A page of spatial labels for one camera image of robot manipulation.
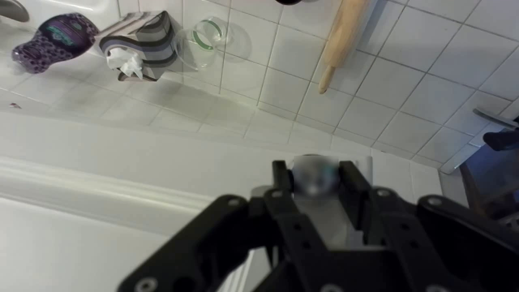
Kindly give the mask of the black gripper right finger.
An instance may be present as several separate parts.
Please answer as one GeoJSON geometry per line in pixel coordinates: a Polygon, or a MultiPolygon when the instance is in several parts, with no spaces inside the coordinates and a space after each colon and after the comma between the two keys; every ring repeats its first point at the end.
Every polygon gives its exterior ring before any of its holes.
{"type": "Polygon", "coordinates": [[[416,202],[338,167],[364,246],[343,254],[349,292],[519,292],[519,233],[440,194],[416,202]]]}

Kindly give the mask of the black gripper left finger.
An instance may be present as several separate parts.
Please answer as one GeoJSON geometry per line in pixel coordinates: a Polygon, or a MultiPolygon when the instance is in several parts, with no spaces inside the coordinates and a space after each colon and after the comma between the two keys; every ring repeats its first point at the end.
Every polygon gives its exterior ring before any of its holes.
{"type": "Polygon", "coordinates": [[[272,270],[254,292],[320,292],[333,280],[330,249],[293,197],[293,170],[273,162],[275,184],[246,199],[223,194],[163,243],[117,292],[218,292],[254,249],[272,270]]]}

